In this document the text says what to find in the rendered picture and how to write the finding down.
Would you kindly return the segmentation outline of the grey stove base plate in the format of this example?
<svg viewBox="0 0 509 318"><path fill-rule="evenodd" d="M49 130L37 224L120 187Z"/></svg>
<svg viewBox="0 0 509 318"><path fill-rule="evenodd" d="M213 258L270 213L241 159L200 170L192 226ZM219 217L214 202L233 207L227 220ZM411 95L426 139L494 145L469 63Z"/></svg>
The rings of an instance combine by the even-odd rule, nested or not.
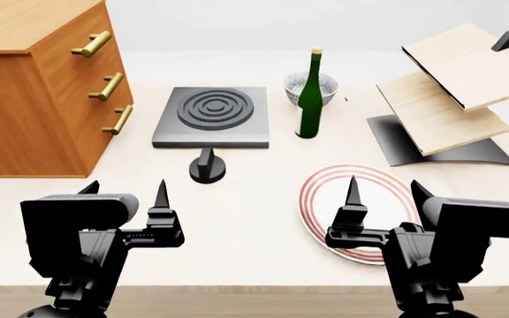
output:
<svg viewBox="0 0 509 318"><path fill-rule="evenodd" d="M236 89L254 103L253 116L240 126L222 131L193 129L179 121L177 107L208 89ZM154 148L268 148L267 90L264 87L174 87L152 135Z"/></svg>

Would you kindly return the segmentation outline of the small light wooden shelf board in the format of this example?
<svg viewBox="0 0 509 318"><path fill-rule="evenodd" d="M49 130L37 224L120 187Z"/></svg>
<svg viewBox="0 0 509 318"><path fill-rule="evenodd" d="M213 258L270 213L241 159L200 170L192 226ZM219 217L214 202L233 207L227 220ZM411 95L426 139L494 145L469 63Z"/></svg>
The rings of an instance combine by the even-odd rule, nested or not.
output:
<svg viewBox="0 0 509 318"><path fill-rule="evenodd" d="M509 125L491 110L465 112L422 71L377 89L423 156L509 132Z"/></svg>

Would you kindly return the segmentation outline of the black stove knob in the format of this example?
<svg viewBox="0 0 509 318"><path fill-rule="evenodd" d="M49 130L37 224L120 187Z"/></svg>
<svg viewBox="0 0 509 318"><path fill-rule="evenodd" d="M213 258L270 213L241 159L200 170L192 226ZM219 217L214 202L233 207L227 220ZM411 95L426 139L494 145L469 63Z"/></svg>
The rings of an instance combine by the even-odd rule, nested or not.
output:
<svg viewBox="0 0 509 318"><path fill-rule="evenodd" d="M222 179L226 173L225 162L215 155L213 148L203 148L188 168L189 176L194 182L209 185Z"/></svg>

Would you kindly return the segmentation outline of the green wine bottle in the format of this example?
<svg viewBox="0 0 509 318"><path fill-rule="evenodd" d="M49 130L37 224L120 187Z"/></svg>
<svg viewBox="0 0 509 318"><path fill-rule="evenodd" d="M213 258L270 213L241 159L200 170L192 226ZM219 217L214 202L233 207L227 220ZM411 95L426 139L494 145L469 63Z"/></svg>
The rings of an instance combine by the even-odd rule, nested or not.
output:
<svg viewBox="0 0 509 318"><path fill-rule="evenodd" d="M319 85L319 71L323 50L313 47L308 78L298 100L300 124L296 134L302 139L313 139L319 131L323 100Z"/></svg>

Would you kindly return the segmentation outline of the large light wooden shelf board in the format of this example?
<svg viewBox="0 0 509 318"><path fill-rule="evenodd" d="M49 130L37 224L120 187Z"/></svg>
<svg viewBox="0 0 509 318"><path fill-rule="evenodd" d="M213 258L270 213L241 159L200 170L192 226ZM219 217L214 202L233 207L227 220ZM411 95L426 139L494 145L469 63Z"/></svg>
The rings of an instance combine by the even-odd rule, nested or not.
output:
<svg viewBox="0 0 509 318"><path fill-rule="evenodd" d="M491 49L499 38L466 24L401 48L470 112L509 100L509 49Z"/></svg>

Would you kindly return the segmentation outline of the wooden drawer cabinet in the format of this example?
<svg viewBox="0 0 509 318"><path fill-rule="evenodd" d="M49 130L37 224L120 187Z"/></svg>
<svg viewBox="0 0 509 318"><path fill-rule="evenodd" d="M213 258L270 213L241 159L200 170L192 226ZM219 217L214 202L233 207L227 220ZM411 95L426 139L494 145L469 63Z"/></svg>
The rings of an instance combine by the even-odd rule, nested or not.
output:
<svg viewBox="0 0 509 318"><path fill-rule="evenodd" d="M71 49L112 33L92 57ZM106 102L89 98L124 74ZM0 0L0 178L84 178L133 105L106 0Z"/></svg>

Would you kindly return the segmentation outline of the small black shelf block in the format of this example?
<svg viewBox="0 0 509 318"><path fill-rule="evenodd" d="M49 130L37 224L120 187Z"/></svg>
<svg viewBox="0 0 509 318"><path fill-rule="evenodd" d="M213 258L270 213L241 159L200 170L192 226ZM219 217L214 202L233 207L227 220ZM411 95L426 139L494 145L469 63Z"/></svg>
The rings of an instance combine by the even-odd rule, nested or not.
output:
<svg viewBox="0 0 509 318"><path fill-rule="evenodd" d="M494 52L500 52L504 49L509 49L509 31L505 31L502 36L493 44L491 49Z"/></svg>

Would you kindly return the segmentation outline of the black curved shelf base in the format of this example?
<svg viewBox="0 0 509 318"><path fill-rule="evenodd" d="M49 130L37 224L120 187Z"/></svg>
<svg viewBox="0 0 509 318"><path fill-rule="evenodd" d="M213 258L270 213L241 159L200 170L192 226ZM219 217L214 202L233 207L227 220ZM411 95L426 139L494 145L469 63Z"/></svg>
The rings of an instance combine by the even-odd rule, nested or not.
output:
<svg viewBox="0 0 509 318"><path fill-rule="evenodd" d="M367 121L390 166L413 163L495 163L509 166L509 155L490 138L423 156L396 116L370 117Z"/></svg>

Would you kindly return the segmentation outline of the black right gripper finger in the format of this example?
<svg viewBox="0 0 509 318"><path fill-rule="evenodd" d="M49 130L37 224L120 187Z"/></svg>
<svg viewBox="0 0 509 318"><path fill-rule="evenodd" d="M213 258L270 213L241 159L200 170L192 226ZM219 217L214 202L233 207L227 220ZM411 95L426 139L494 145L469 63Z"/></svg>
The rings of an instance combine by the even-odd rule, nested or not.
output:
<svg viewBox="0 0 509 318"><path fill-rule="evenodd" d="M432 193L430 193L429 190L421 185L416 179L412 180L410 190L413 195L416 210L418 212L422 212L424 203L432 197Z"/></svg>
<svg viewBox="0 0 509 318"><path fill-rule="evenodd" d="M364 218L368 209L361 203L359 187L355 176L351 177L347 190L345 205L338 208L337 214L332 222L333 227L364 227Z"/></svg>

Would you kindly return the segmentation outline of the white plate with red rings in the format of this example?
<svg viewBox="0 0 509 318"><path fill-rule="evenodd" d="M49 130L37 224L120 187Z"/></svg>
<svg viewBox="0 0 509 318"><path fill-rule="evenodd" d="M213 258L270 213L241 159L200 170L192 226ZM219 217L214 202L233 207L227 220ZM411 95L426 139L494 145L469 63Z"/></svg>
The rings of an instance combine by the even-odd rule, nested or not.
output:
<svg viewBox="0 0 509 318"><path fill-rule="evenodd" d="M291 204L301 226L319 246L326 246L325 232L345 205L353 179L361 204L368 208L366 228L388 231L403 222L421 223L409 186L392 174L359 164L325 166L300 183Z"/></svg>

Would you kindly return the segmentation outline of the dark grey coil burner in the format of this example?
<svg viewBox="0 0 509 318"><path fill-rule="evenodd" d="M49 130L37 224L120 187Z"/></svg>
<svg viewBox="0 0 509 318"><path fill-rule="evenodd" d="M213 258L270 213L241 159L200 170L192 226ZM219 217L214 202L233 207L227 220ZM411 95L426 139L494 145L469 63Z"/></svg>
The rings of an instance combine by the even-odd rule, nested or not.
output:
<svg viewBox="0 0 509 318"><path fill-rule="evenodd" d="M222 131L244 124L254 110L251 98L236 89L208 89L188 97L177 116L193 129Z"/></svg>

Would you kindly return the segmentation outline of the patterned ceramic bowl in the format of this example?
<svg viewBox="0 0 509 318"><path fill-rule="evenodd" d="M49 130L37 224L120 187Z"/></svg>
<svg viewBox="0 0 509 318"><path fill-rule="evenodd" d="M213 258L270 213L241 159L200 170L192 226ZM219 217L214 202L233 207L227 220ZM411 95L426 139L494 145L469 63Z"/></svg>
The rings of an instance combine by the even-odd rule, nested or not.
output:
<svg viewBox="0 0 509 318"><path fill-rule="evenodd" d="M298 105L302 89L306 86L308 72L298 72L287 76L284 80L284 90L288 100L293 105ZM323 106L327 105L338 91L338 83L325 73L319 74L319 86L323 100Z"/></svg>

